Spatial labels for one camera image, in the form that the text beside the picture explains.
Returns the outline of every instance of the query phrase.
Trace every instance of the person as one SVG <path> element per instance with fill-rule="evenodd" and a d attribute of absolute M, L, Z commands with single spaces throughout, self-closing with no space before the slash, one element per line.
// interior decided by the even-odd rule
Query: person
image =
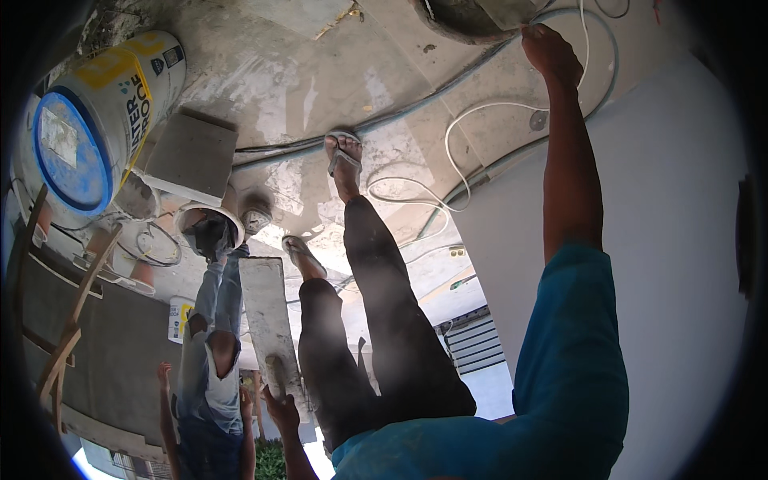
<path fill-rule="evenodd" d="M 602 252 L 600 181 L 578 103 L 582 67 L 556 31 L 525 26 L 522 35 L 551 106 L 546 266 L 515 373 L 517 416 L 503 425 L 473 416 L 474 399 L 419 308 L 391 233 L 360 196 L 362 145 L 332 132 L 326 149 L 346 204 L 344 244 L 380 396 L 347 349 L 342 301 L 324 269 L 299 238 L 287 237 L 284 248 L 304 279 L 299 361 L 337 479 L 607 478 L 622 450 L 629 393 L 611 261 Z M 277 401 L 268 388 L 263 395 L 283 437 L 288 479 L 316 478 L 293 399 Z"/>
<path fill-rule="evenodd" d="M 208 267 L 183 331 L 176 402 L 179 443 L 170 411 L 171 365 L 162 362 L 157 367 L 163 444 L 176 480 L 253 480 L 253 401 L 240 386 L 237 368 L 243 311 L 239 259 L 249 255 L 245 240 L 271 216 L 252 205 L 243 215 L 246 238 L 233 250 L 234 234 L 225 217 L 202 210 L 193 214 L 194 224 L 184 235 L 193 250 L 206 257 Z"/>

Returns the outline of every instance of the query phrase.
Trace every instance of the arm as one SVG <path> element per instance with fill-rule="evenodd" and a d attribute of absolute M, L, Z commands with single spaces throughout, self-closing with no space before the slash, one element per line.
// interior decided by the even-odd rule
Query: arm
<path fill-rule="evenodd" d="M 248 390 L 240 387 L 240 416 L 243 417 L 243 444 L 240 447 L 240 477 L 251 480 L 256 471 L 256 447 L 253 444 L 253 400 Z"/>
<path fill-rule="evenodd" d="M 549 27 L 534 25 L 522 32 L 525 54 L 541 72 L 549 93 L 549 149 L 544 172 L 544 255 L 548 263 L 566 242 L 602 250 L 603 202 L 578 103 L 581 64 L 570 44 Z"/>
<path fill-rule="evenodd" d="M 160 434 L 163 437 L 165 452 L 170 463 L 170 475 L 173 478 L 181 478 L 176 432 L 174 431 L 174 420 L 170 414 L 170 402 L 168 400 L 168 393 L 170 392 L 168 372 L 170 372 L 170 363 L 168 362 L 162 362 L 157 367 L 157 379 L 160 381 Z"/>
<path fill-rule="evenodd" d="M 266 410 L 283 438 L 286 477 L 288 480 L 318 480 L 299 440 L 299 412 L 293 404 L 293 395 L 287 395 L 285 402 L 278 402 L 272 397 L 269 386 L 263 390 L 263 394 Z"/>

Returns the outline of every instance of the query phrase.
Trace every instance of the green foliage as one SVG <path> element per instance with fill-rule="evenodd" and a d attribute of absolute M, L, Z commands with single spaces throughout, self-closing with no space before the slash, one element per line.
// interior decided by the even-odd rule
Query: green foliage
<path fill-rule="evenodd" d="M 279 439 L 256 440 L 256 480 L 286 480 L 283 443 Z"/>

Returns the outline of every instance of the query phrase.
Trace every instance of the black pants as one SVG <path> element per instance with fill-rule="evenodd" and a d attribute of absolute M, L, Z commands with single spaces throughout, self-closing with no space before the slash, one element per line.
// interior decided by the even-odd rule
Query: black pants
<path fill-rule="evenodd" d="M 342 300 L 321 279 L 305 282 L 299 363 L 333 451 L 348 438 L 394 422 L 474 415 L 460 380 L 419 307 L 392 234 L 364 197 L 346 205 L 344 246 L 365 303 L 377 396 L 357 368 L 341 320 Z"/>

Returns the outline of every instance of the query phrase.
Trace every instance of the hand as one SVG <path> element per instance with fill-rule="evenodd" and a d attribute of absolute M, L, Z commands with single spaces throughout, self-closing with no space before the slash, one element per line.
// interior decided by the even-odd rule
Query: hand
<path fill-rule="evenodd" d="M 266 401 L 266 410 L 272 417 L 272 420 L 280 430 L 280 436 L 285 437 L 299 431 L 299 411 L 296 410 L 296 404 L 293 401 L 293 395 L 286 395 L 282 402 L 278 402 L 272 397 L 270 386 L 265 386 L 262 391 Z"/>
<path fill-rule="evenodd" d="M 571 44 L 547 25 L 526 25 L 521 31 L 525 55 L 548 84 L 560 81 L 567 86 L 578 85 L 584 69 Z"/>
<path fill-rule="evenodd" d="M 240 386 L 240 416 L 243 418 L 243 422 L 249 422 L 253 419 L 253 399 L 250 398 L 248 389 L 244 386 Z"/>
<path fill-rule="evenodd" d="M 170 392 L 168 372 L 170 372 L 170 363 L 168 362 L 162 362 L 157 367 L 157 381 L 160 382 L 160 391 L 164 392 L 166 395 Z"/>

